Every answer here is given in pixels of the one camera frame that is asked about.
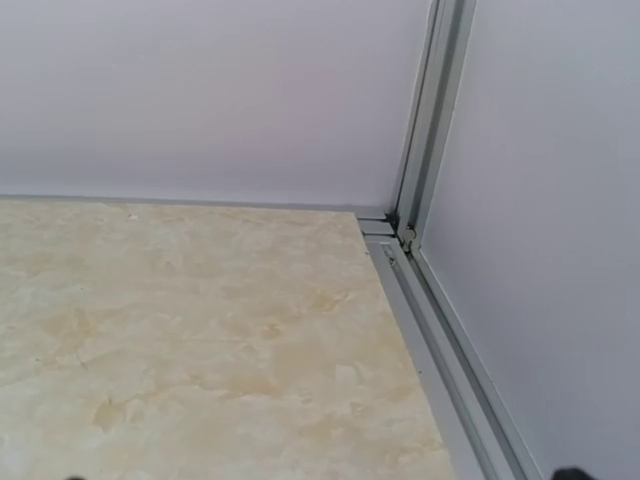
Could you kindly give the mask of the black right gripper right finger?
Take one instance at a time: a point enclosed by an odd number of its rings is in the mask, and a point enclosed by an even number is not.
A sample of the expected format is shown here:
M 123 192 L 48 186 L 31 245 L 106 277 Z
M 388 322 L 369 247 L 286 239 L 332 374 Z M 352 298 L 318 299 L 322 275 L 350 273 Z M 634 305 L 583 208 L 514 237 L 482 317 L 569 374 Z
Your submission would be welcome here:
M 556 469 L 552 480 L 593 480 L 593 476 L 579 467 L 565 467 Z

